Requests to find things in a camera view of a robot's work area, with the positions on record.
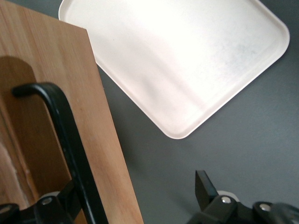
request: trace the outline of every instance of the black plastic part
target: black plastic part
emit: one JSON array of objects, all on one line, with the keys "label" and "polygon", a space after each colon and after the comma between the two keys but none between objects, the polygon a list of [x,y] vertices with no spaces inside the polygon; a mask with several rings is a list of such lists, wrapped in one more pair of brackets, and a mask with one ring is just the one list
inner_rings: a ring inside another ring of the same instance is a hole
[{"label": "black plastic part", "polygon": [[35,204],[20,211],[18,219],[13,224],[36,224],[36,217],[34,215]]},{"label": "black plastic part", "polygon": [[53,83],[33,83],[12,89],[16,97],[39,95],[47,105],[75,190],[89,224],[107,224],[100,196],[66,96]]},{"label": "black plastic part", "polygon": [[285,203],[276,203],[272,205],[269,217],[272,224],[299,224],[299,209]]},{"label": "black plastic part", "polygon": [[14,218],[20,213],[20,208],[17,204],[2,204],[0,205],[0,223],[12,223]]},{"label": "black plastic part", "polygon": [[57,198],[59,199],[63,209],[72,217],[73,220],[75,220],[81,210],[81,205],[72,181],[64,187],[64,189],[57,195]]},{"label": "black plastic part", "polygon": [[[222,198],[230,199],[230,203],[224,203]],[[205,224],[227,223],[237,214],[238,204],[232,197],[217,196],[207,207],[200,213],[200,220]]]},{"label": "black plastic part", "polygon": [[266,224],[261,218],[257,218],[251,208],[238,202],[237,217],[232,219],[232,223],[240,224]]},{"label": "black plastic part", "polygon": [[253,206],[252,206],[252,211],[253,211],[254,217],[259,222],[265,222],[265,223],[270,224],[271,221],[270,221],[270,218],[269,218],[269,211],[261,209],[262,204],[266,204],[270,208],[272,206],[272,203],[270,203],[270,202],[256,202],[256,203],[254,203]]},{"label": "black plastic part", "polygon": [[216,188],[204,170],[195,172],[195,195],[202,211],[218,196]]},{"label": "black plastic part", "polygon": [[34,215],[37,224],[74,224],[55,196],[40,199],[34,206]]}]

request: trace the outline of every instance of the light wood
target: light wood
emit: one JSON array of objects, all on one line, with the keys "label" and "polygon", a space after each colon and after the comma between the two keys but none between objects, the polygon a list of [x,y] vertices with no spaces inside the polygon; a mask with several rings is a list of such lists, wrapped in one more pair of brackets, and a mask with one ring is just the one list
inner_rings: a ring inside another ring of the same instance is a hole
[{"label": "light wood", "polygon": [[18,157],[14,155],[14,142],[8,135],[1,99],[0,109],[0,203],[14,202],[24,209],[29,202],[33,202],[33,196],[26,183],[21,163],[16,161]]},{"label": "light wood", "polygon": [[42,101],[9,89],[53,82],[70,103],[109,223],[143,223],[86,30],[0,0],[0,33],[0,131],[8,136],[0,143],[24,203],[59,190],[69,175]]}]

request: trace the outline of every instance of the white plastic tray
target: white plastic tray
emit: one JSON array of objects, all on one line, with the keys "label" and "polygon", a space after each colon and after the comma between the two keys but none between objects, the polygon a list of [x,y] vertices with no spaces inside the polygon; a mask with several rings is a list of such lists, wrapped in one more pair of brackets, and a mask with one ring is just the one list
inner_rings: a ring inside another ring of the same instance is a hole
[{"label": "white plastic tray", "polygon": [[257,0],[63,0],[97,64],[181,139],[279,59],[287,27]]}]

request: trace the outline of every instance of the bolt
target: bolt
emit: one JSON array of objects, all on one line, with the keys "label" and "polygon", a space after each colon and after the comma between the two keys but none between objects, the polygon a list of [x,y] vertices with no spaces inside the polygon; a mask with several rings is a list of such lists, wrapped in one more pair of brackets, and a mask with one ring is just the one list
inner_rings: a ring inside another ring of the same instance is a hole
[{"label": "bolt", "polygon": [[260,208],[263,211],[270,211],[271,210],[271,207],[267,204],[260,204]]},{"label": "bolt", "polygon": [[230,204],[232,203],[231,199],[229,197],[226,197],[226,196],[223,196],[221,198],[222,202],[225,203],[225,204]]},{"label": "bolt", "polygon": [[47,205],[47,204],[51,203],[51,201],[52,201],[52,198],[51,197],[47,197],[47,198],[43,199],[42,205]]},{"label": "bolt", "polygon": [[5,212],[8,212],[11,208],[12,208],[12,205],[11,205],[11,204],[5,206],[4,208],[0,209],[0,214],[3,214],[3,213],[5,213]]}]

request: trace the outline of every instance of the gray surface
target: gray surface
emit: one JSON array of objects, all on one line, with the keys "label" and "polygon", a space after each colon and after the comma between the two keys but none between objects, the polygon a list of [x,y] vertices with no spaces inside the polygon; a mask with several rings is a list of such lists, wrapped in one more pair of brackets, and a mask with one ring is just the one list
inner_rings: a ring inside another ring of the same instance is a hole
[{"label": "gray surface", "polygon": [[[61,0],[12,2],[57,18]],[[287,52],[185,139],[166,137],[99,69],[146,224],[188,222],[197,169],[247,206],[299,207],[299,1],[262,2],[289,28]]]}]

